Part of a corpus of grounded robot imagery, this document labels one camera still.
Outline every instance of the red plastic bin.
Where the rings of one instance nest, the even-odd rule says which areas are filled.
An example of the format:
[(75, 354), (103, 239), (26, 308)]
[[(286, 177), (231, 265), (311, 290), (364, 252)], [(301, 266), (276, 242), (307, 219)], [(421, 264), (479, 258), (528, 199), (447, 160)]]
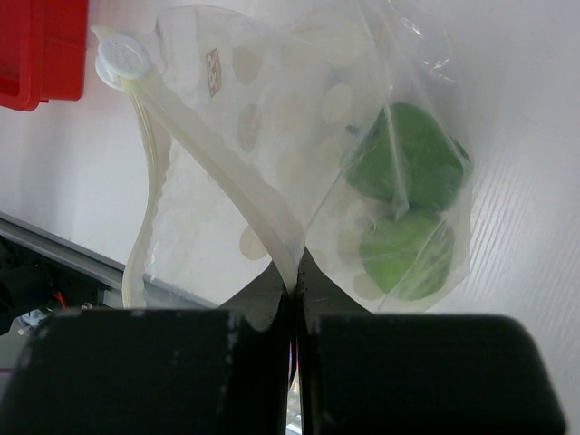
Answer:
[(0, 0), (0, 105), (82, 95), (88, 0)]

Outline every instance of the green apple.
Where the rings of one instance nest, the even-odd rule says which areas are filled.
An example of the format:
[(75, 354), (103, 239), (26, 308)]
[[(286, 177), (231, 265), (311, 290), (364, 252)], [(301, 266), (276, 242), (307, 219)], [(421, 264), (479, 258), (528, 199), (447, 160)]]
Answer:
[(402, 300), (438, 292), (450, 272), (455, 237), (436, 213), (410, 211), (385, 217), (363, 234), (359, 247), (366, 273), (386, 294)]
[(412, 207), (449, 208), (471, 171), (469, 155), (419, 107), (397, 102), (390, 112), (395, 134), (382, 110), (350, 160), (349, 184), (367, 197), (393, 202), (403, 192), (399, 180)]

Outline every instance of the printed logo on bag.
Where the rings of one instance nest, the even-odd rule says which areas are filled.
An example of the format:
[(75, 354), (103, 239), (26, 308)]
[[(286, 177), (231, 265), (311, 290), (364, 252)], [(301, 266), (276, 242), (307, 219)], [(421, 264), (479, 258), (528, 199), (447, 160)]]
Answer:
[(213, 98), (221, 89), (221, 65), (217, 48), (206, 54), (206, 66), (208, 67), (209, 96)]

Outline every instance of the plastic bag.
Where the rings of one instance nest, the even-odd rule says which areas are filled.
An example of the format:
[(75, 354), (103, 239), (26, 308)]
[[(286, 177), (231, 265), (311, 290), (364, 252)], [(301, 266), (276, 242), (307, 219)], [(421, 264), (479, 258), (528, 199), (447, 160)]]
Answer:
[(305, 245), (374, 312), (423, 310), (465, 276), (459, 80), (418, 7), (336, 0), (274, 28), (195, 5), (152, 34), (94, 30), (149, 156), (127, 306), (220, 305), (269, 257), (292, 291)]

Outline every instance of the white tabletop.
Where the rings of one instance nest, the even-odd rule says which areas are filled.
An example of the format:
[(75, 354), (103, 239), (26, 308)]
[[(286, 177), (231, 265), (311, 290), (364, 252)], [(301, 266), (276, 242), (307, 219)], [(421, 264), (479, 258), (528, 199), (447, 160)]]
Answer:
[[(90, 24), (147, 32), (187, 0), (100, 0)], [(296, 2), (215, 0), (270, 20)], [(580, 3), (430, 0), (463, 74), (477, 162), (472, 274), (434, 311), (509, 314), (539, 342), (580, 431)], [(0, 109), (0, 211), (124, 263), (147, 180), (129, 100), (92, 66), (85, 93), (32, 113)]]

